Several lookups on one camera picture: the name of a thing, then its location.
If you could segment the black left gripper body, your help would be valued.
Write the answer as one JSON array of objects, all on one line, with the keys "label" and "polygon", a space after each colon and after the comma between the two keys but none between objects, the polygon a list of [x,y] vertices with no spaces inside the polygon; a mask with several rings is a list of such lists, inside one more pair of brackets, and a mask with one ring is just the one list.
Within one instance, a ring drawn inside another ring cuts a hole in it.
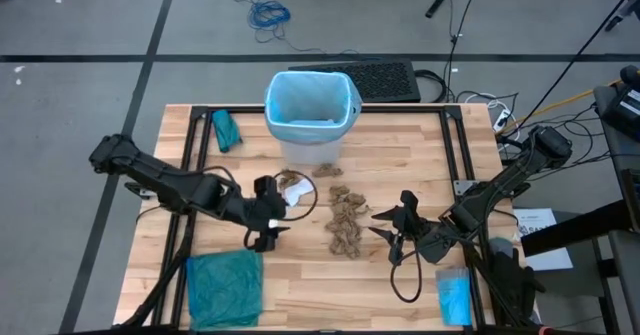
[{"label": "black left gripper body", "polygon": [[256,253],[264,253],[274,250],[278,239],[268,237],[267,230],[275,227],[286,227],[278,225],[278,222],[283,220],[286,214],[273,214],[273,197],[276,194],[280,194],[274,177],[263,176],[256,179],[254,181],[254,191],[256,197],[249,201],[246,219],[247,232],[243,242],[246,249]]}]

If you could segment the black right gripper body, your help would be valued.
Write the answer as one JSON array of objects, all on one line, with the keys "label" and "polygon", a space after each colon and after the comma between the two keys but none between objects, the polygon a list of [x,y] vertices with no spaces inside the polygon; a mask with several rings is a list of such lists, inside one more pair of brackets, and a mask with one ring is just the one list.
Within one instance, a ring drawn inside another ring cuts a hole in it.
[{"label": "black right gripper body", "polygon": [[391,242],[389,260],[392,264],[400,264],[403,257],[405,240],[413,242],[420,254],[427,262],[435,263],[435,225],[422,218],[417,213],[418,199],[409,190],[403,190],[400,195],[402,206],[393,209],[392,225],[397,230]]}]

